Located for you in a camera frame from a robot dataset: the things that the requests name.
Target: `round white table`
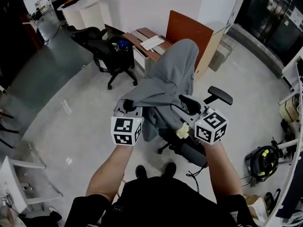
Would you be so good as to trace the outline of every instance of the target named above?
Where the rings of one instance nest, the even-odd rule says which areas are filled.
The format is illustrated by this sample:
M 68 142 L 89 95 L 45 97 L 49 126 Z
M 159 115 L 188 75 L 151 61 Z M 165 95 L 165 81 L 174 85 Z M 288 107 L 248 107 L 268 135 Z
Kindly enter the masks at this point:
M 76 29 L 97 27 L 102 31 L 105 25 L 100 2 L 101 0 L 79 0 L 66 8 L 62 8 L 63 5 L 61 5 L 58 10 L 63 12 L 67 23 L 75 26 Z

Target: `chair armrest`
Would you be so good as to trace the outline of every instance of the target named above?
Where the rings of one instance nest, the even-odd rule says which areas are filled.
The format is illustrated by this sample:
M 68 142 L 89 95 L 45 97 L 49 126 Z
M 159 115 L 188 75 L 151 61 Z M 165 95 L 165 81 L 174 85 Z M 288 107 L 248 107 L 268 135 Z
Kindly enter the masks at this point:
M 211 96 L 204 100 L 206 104 L 209 104 L 216 99 L 220 99 L 223 102 L 227 103 L 228 105 L 232 105 L 233 103 L 233 98 L 229 94 L 227 94 L 226 92 L 222 91 L 217 87 L 211 86 L 208 89 L 208 93 L 210 93 Z

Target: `human arm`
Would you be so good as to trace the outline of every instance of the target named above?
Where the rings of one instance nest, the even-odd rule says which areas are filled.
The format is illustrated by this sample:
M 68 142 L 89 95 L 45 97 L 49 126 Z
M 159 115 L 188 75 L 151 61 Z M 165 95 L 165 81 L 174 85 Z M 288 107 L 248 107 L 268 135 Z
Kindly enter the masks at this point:
M 242 195 L 243 190 L 238 173 L 231 164 L 223 145 L 217 141 L 213 145 L 201 142 L 205 148 L 210 178 L 217 202 L 227 196 Z
M 86 196 L 100 194 L 110 203 L 113 202 L 133 148 L 133 146 L 116 146 L 110 157 L 91 178 Z

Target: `office chair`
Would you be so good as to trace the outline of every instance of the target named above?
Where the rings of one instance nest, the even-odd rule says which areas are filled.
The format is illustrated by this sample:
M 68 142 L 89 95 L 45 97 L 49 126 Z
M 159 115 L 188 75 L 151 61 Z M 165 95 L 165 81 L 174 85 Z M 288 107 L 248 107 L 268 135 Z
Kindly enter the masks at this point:
M 130 67 L 134 68 L 134 56 L 132 46 L 126 38 L 114 36 L 109 40 L 103 40 L 102 36 L 105 35 L 107 30 L 100 31 L 96 27 L 77 30 L 74 26 L 69 26 L 67 29 L 71 32 L 73 41 L 93 53 L 94 62 L 99 71 L 107 72 L 112 76 L 107 84 L 108 90 L 112 89 L 111 83 L 122 72 L 125 72 L 134 80 L 134 86 L 138 85 L 136 77 L 128 70 Z M 117 51 L 112 43 L 119 41 L 128 42 L 130 45 L 125 50 Z M 99 60 L 104 62 L 107 69 L 101 67 Z
M 232 97 L 219 88 L 211 86 L 208 89 L 208 93 L 211 95 L 204 100 L 206 105 L 217 99 L 222 100 L 228 105 L 232 105 L 233 103 Z M 202 110 L 199 104 L 192 102 L 186 102 L 185 104 L 191 114 L 198 113 L 198 111 Z M 176 154 L 183 156 L 189 162 L 205 168 L 207 166 L 205 149 L 202 144 L 195 139 L 193 129 L 188 133 L 189 136 L 186 139 L 180 139 L 172 129 L 159 129 L 159 135 L 167 142 L 167 144 L 158 149 L 158 154 L 162 154 L 163 150 L 168 147 L 175 151 Z

